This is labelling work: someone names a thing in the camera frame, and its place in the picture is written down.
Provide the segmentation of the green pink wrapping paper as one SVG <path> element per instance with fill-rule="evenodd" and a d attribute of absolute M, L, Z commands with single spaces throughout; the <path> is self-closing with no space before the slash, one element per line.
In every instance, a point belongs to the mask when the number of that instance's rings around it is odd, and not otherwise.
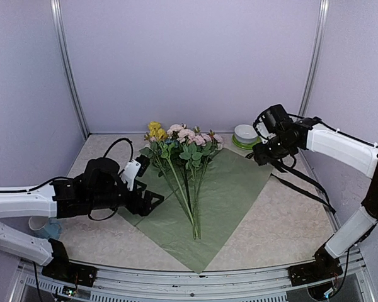
<path fill-rule="evenodd" d="M 202 272 L 227 242 L 265 187 L 272 167 L 223 148 L 208 164 L 199 194 L 201 237 L 194 238 L 189 218 L 177 200 L 185 193 L 178 169 L 160 174 L 151 165 L 140 181 L 164 201 L 148 216 L 124 208 L 118 214 L 189 270 Z"/>

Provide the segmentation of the pink rose stem bunch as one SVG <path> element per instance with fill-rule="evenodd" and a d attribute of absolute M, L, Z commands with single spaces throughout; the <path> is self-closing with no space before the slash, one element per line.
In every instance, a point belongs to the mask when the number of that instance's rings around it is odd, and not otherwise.
<path fill-rule="evenodd" d="M 210 130 L 208 133 L 195 132 L 191 143 L 188 144 L 190 159 L 188 168 L 192 180 L 191 196 L 192 216 L 193 216 L 193 238 L 201 239 L 200 222 L 200 190 L 202 187 L 207 168 L 213 157 L 223 146 L 223 140 L 218 134 Z"/>

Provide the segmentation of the yellow fake flower stem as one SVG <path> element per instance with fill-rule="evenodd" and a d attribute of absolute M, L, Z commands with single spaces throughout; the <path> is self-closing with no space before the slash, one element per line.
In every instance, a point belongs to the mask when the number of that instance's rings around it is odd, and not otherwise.
<path fill-rule="evenodd" d="M 151 121 L 148 124 L 149 131 L 144 135 L 145 140 L 149 142 L 149 153 L 151 160 L 159 169 L 162 176 L 165 178 L 168 186 L 173 191 L 186 217 L 189 219 L 192 226 L 192 236 L 194 239 L 198 238 L 197 227 L 195 226 L 195 219 L 192 210 L 189 206 L 187 194 L 184 192 L 177 171 L 172 162 L 172 148 L 169 148 L 164 141 L 169 138 L 167 131 L 162 128 L 157 121 Z"/>

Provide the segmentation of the blue fake flower stem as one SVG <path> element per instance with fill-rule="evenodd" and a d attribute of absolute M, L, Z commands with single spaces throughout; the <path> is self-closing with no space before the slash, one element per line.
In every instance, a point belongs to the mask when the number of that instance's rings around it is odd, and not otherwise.
<path fill-rule="evenodd" d="M 166 139 L 164 143 L 169 147 L 169 148 L 178 148 L 179 147 L 179 141 L 177 140 L 172 140 L 170 138 Z"/>

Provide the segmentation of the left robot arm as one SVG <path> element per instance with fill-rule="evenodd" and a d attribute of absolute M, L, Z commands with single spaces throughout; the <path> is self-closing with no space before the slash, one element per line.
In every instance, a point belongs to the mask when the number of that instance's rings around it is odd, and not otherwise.
<path fill-rule="evenodd" d="M 99 157 L 89 160 L 84 172 L 74 178 L 55 177 L 35 187 L 0 188 L 0 219 L 37 216 L 60 220 L 121 207 L 133 215 L 147 216 L 164 201 L 164 196 L 137 180 L 148 166 L 149 159 L 143 155 L 129 161 L 123 170 L 116 161 Z M 63 280 L 76 273 L 62 242 L 35 238 L 1 223 L 0 250 L 50 267 Z"/>

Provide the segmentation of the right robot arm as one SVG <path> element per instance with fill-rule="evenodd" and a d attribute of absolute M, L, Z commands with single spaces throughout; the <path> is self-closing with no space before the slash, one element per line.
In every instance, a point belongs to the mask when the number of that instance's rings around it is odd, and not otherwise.
<path fill-rule="evenodd" d="M 258 165 L 270 164 L 280 172 L 289 172 L 315 186 L 322 197 L 311 197 L 330 212 L 334 207 L 329 197 L 336 198 L 342 225 L 315 253 L 309 266 L 315 279 L 329 274 L 344 252 L 365 240 L 378 224 L 378 144 L 365 142 L 327 125 L 321 118 L 306 118 L 286 112 L 281 104 L 270 106 L 253 123 L 261 142 L 253 146 L 253 158 Z M 335 159 L 341 171 L 333 180 L 323 172 L 323 165 L 315 164 L 317 175 L 329 185 L 323 185 L 285 164 L 286 157 L 295 158 L 299 151 L 308 151 Z"/>

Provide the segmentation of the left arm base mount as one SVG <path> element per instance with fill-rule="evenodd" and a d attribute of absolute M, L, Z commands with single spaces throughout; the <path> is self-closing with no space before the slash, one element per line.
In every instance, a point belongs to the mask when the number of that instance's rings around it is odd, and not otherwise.
<path fill-rule="evenodd" d="M 69 261 L 53 260 L 42 269 L 42 275 L 77 286 L 93 287 L 97 268 Z"/>

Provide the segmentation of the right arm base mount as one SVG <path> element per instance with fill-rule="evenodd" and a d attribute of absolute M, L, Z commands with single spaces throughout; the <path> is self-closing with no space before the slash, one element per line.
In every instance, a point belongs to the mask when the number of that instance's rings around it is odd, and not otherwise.
<path fill-rule="evenodd" d="M 313 262 L 290 266 L 288 268 L 292 286 L 301 286 L 342 275 L 338 259 L 316 258 Z"/>

